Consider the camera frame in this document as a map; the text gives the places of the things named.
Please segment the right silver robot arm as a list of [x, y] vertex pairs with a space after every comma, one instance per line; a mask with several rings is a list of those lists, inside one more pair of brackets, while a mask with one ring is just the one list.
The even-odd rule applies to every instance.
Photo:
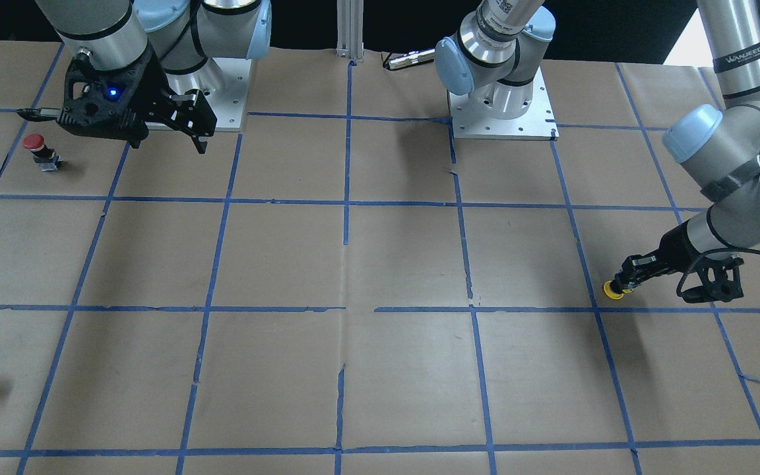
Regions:
[[150, 124], [185, 133], [199, 153], [238, 120], [247, 73], [230, 77], [219, 60], [266, 57], [269, 1], [40, 1], [72, 52], [60, 108], [23, 108], [27, 121], [54, 121], [79, 137], [138, 148]]

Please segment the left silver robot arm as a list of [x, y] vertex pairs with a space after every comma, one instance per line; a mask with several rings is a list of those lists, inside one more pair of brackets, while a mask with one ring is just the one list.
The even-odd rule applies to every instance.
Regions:
[[[743, 253], [760, 244], [760, 1], [699, 1], [724, 109], [697, 106], [664, 134], [673, 159], [699, 184], [710, 207], [666, 232], [658, 249], [627, 257], [603, 285], [620, 300], [664, 274], [696, 274], [678, 288], [688, 303], [743, 295]], [[483, 1], [435, 46], [435, 66], [450, 94], [483, 99], [499, 119], [522, 115], [555, 32], [540, 1]]]

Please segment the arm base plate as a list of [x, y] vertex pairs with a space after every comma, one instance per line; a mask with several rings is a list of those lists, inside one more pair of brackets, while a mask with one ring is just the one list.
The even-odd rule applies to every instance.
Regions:
[[247, 94], [255, 62], [244, 58], [209, 58], [199, 70], [186, 75], [167, 75], [177, 93], [199, 89], [205, 93], [218, 132], [241, 132], [247, 110]]
[[541, 69], [531, 83], [499, 82], [470, 94], [447, 93], [456, 139], [554, 141], [560, 133]]

